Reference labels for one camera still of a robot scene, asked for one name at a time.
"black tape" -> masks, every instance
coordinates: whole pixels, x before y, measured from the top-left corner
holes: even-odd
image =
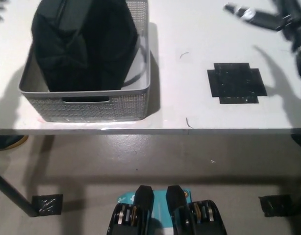
[[[219,63],[214,68],[207,71],[209,85],[221,104],[256,104],[258,96],[267,96],[259,69],[249,63]]]
[[[259,200],[265,217],[291,216],[292,199],[290,195],[264,196],[259,197]]]
[[[32,205],[38,211],[38,216],[60,215],[62,204],[63,194],[32,197]]]

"black cloth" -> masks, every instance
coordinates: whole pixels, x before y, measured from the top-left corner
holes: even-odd
[[[137,51],[125,0],[42,0],[32,36],[51,92],[119,90]]]

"basket handle hole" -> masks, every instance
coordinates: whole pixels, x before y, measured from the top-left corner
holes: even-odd
[[[109,102],[108,96],[91,96],[91,97],[65,97],[62,98],[66,103],[105,103]]]

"white table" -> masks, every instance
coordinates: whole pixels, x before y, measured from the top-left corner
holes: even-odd
[[[274,11],[270,0],[235,2]],[[301,128],[301,79],[291,44],[281,33],[246,25],[224,12],[227,0],[150,0],[159,111],[134,122],[47,123],[18,91],[38,3],[10,1],[1,13],[0,134],[290,133]],[[207,70],[214,63],[232,62],[259,68],[268,93],[258,98],[259,104],[220,104],[211,96]]]

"gray floor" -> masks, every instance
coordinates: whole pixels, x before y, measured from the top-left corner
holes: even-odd
[[[229,235],[301,235],[301,217],[265,218],[258,199],[301,191],[289,136],[31,136],[0,152],[0,173],[27,197],[64,194],[61,216],[28,218],[0,193],[0,235],[104,235],[117,197],[140,184],[214,200]]]

